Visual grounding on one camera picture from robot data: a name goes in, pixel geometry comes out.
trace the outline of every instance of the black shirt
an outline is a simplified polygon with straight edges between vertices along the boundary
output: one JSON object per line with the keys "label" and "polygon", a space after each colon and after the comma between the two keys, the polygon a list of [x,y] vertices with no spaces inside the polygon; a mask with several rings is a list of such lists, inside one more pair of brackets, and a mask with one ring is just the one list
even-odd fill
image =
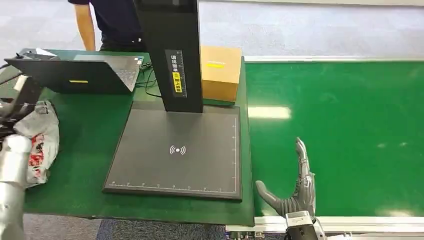
{"label": "black shirt", "polygon": [[93,5],[103,42],[108,40],[131,43],[142,38],[142,29],[133,0],[68,0],[68,2]]}

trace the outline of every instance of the black vertical pole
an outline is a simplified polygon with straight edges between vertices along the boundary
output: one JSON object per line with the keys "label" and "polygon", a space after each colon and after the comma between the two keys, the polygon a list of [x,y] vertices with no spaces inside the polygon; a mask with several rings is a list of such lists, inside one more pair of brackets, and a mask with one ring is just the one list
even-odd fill
{"label": "black vertical pole", "polygon": [[167,111],[203,112],[198,0],[134,0]]}

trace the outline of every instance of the silver robotic arm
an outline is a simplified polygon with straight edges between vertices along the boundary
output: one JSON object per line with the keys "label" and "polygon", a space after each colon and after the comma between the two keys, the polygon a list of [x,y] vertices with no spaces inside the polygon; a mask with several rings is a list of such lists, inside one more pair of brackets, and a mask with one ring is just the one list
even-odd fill
{"label": "silver robotic arm", "polygon": [[298,176],[293,194],[280,199],[267,190],[262,181],[256,181],[256,187],[262,199],[287,222],[287,234],[294,240],[326,239],[320,221],[315,217],[315,175],[309,167],[305,144],[300,138],[295,141]]}
{"label": "silver robotic arm", "polygon": [[7,136],[0,151],[0,240],[24,240],[23,216],[31,141]]}

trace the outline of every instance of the yellow label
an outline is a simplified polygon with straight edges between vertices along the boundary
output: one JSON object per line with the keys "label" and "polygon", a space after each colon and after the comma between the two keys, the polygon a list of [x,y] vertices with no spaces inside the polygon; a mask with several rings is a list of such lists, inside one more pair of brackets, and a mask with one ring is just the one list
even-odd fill
{"label": "yellow label", "polygon": [[84,80],[69,80],[70,83],[72,84],[88,84],[89,81],[84,81]]}
{"label": "yellow label", "polygon": [[211,68],[216,68],[216,69],[222,69],[224,67],[224,65],[222,65],[222,64],[215,64],[215,63],[208,63],[208,64],[206,64],[206,66],[211,67]]}
{"label": "yellow label", "polygon": [[180,73],[179,72],[173,72],[172,73],[172,79],[173,79],[173,86],[175,88],[175,92],[176,93],[182,93],[183,89],[181,87]]}

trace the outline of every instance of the cardboard box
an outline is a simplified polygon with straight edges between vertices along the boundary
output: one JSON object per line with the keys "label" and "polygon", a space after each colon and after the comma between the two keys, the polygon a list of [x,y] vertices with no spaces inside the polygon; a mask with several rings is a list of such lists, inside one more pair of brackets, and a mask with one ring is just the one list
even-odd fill
{"label": "cardboard box", "polygon": [[201,46],[200,61],[203,98],[235,102],[242,64],[242,50]]}

